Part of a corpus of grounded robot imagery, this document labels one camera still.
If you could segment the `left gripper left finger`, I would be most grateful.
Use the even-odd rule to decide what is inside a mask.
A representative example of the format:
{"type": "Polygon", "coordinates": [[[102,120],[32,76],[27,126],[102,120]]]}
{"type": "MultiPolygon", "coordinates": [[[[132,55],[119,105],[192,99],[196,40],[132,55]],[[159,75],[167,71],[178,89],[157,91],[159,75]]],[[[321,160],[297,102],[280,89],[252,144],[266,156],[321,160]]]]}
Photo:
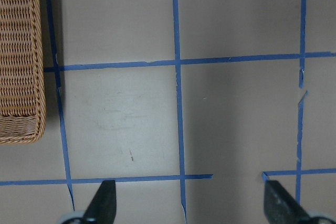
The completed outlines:
{"type": "Polygon", "coordinates": [[[83,223],[113,224],[117,213],[116,182],[104,180],[82,216],[83,223]]]}

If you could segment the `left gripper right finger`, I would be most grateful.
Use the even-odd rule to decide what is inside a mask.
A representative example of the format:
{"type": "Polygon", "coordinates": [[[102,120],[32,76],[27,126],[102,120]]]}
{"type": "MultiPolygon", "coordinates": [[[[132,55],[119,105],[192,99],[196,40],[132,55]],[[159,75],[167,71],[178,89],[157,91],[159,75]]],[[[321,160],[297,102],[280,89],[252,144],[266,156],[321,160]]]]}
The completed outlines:
{"type": "Polygon", "coordinates": [[[264,188],[264,214],[268,223],[308,223],[311,217],[277,180],[264,188]]]}

